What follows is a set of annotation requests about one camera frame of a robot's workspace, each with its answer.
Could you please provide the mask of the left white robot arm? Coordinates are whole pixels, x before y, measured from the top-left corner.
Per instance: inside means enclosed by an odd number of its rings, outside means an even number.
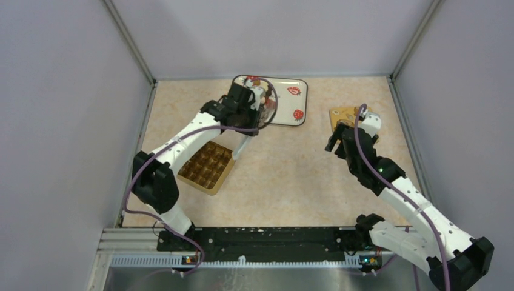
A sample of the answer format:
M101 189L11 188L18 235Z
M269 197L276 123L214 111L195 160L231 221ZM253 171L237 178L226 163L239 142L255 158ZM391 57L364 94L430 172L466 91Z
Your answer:
M174 232L171 242L179 250L194 243L193 223L178 204L176 177L203 146L226 130L246 136L259 132L261 98L252 89L231 84L219 100L205 103L195 117L174 137L150 153L133 158L130 193L150 207Z

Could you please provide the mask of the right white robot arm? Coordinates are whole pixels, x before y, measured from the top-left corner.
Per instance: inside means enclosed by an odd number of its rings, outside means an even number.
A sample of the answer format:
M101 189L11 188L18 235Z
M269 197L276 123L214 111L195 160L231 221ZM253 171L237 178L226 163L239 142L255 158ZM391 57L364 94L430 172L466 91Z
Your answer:
M374 148L379 115L358 114L357 124L337 122L325 147L347 162L365 188L392 206L417 231L397 229L374 213L357 219L355 241L364 250L387 249L426 273L438 290L468 290L488 274L494 253L486 238L474 238L446 218L415 187L405 171Z

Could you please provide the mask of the metal tongs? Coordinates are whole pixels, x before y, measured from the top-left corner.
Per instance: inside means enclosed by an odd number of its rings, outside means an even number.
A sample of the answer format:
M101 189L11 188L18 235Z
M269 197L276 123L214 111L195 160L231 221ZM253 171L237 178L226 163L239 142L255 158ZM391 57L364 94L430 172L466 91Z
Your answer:
M234 161L237 161L239 157L241 156L241 153L244 151L244 149L249 145L249 143L252 141L252 136L245 135L241 142L236 146L236 148L232 151L232 159Z

